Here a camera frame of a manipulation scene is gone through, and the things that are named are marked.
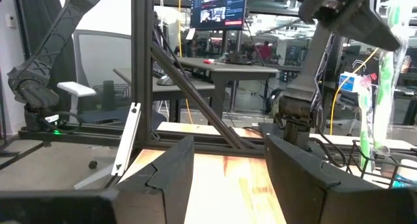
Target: monitor stand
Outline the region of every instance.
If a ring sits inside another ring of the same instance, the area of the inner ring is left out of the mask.
[[[240,53],[240,43],[242,41],[242,31],[237,32],[236,36],[236,48],[231,53],[224,53],[219,60],[225,64],[239,64],[239,65],[252,65],[252,61],[247,60],[247,58],[243,57]]]

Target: clear plastic bag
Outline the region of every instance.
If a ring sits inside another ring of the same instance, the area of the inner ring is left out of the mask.
[[[370,158],[373,152],[372,139],[372,123],[373,123],[373,109],[372,109],[372,86],[371,78],[365,76],[361,79],[360,87],[358,90],[358,103],[360,108],[360,150],[362,153]],[[365,169],[366,172],[372,172],[372,164],[368,163],[365,166],[365,158],[360,158],[361,169]]]
[[[409,43],[409,21],[414,0],[388,0],[387,24],[399,39],[401,47],[396,51],[382,51],[379,59],[379,86],[375,103],[373,140],[375,149],[383,146],[392,123],[391,116],[395,86],[403,66]]]

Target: red object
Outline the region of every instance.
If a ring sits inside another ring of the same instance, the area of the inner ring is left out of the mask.
[[[272,48],[270,48],[269,46],[261,46],[261,48],[259,49],[259,54],[261,54],[261,58],[262,59],[268,59],[271,57],[272,54]]]

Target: vertical frame post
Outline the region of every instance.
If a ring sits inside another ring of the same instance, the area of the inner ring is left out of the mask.
[[[139,142],[151,140],[153,0],[132,0],[132,101],[141,104]]]

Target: keyboard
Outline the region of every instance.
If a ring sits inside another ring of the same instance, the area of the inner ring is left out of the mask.
[[[165,76],[165,71],[159,66],[157,63],[152,64],[152,75],[156,78],[161,78],[162,76]]]

